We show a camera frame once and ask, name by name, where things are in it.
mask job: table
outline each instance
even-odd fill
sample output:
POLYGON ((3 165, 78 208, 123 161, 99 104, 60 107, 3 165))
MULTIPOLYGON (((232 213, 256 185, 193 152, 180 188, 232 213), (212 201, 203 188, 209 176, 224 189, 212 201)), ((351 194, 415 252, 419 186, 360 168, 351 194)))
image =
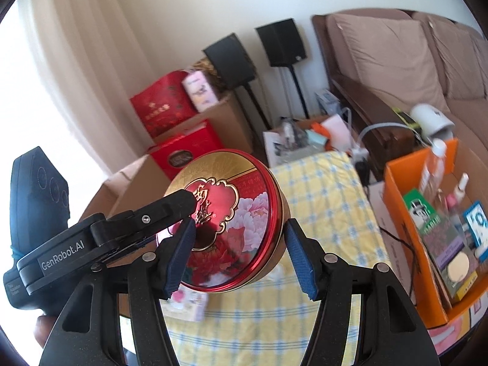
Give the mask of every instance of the table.
MULTIPOLYGON (((370 205, 346 154, 327 152, 272 169, 291 215, 327 252, 350 264, 389 263, 370 205)), ((298 366, 313 330, 319 303, 300 290, 286 252, 284 276, 239 290, 211 294, 204 321, 167 318, 183 366, 298 366)), ((359 296, 353 296, 343 364, 354 360, 359 296)))

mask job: sofa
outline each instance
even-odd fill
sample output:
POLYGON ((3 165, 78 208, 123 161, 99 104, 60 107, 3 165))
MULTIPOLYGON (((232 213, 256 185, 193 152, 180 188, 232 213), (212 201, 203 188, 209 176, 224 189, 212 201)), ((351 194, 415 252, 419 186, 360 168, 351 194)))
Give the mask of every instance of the sofa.
MULTIPOLYGON (((455 123, 454 135, 488 165, 488 43, 469 26, 400 9, 352 9, 315 15, 331 91, 353 112, 360 131, 401 119, 429 103, 455 123)), ((413 132, 379 128, 364 137, 372 168, 416 148, 413 132)))

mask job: wooden sofa armrest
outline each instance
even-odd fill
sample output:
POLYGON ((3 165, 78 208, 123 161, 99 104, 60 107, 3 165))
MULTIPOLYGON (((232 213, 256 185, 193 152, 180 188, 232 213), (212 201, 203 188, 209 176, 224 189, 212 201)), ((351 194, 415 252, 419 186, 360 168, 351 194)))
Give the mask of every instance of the wooden sofa armrest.
MULTIPOLYGON (((335 75, 332 81, 339 93, 336 96, 352 110, 352 123, 356 131, 360 132, 365 127, 380 122, 403 124, 391 107, 364 85, 341 74, 335 75)), ((368 132, 363 142, 378 178, 382 176, 388 161, 413 152, 415 135, 406 128, 385 127, 368 132)))

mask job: red tin box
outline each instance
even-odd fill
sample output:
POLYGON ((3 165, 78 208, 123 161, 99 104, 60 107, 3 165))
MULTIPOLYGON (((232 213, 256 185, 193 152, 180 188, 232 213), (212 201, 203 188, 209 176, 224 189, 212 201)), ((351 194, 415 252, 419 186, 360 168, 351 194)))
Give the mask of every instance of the red tin box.
MULTIPOLYGON (((273 174, 238 150, 210 152, 188 164, 166 195, 179 189, 197 200, 197 237, 182 278, 202 292, 226 292, 252 283, 278 263, 290 211, 273 174)), ((158 234, 158 243, 178 224, 158 234)))

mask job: screw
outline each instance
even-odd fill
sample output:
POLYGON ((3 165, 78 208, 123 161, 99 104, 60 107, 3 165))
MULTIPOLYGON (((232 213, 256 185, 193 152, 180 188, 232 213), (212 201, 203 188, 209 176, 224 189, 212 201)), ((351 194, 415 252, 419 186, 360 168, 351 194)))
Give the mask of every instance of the screw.
POLYGON ((376 267, 380 272, 388 272, 390 270, 390 267, 385 263, 378 263, 376 267))
POLYGON ((144 261, 153 261, 155 258, 156 254, 154 252, 147 252, 142 255, 144 261))
POLYGON ((103 264, 102 263, 93 263, 92 266, 90 267, 90 269, 93 271, 93 272, 100 272, 103 268, 103 264))
POLYGON ((327 261, 327 263, 337 263, 337 256, 334 255, 333 253, 327 253, 324 256, 324 260, 327 261))

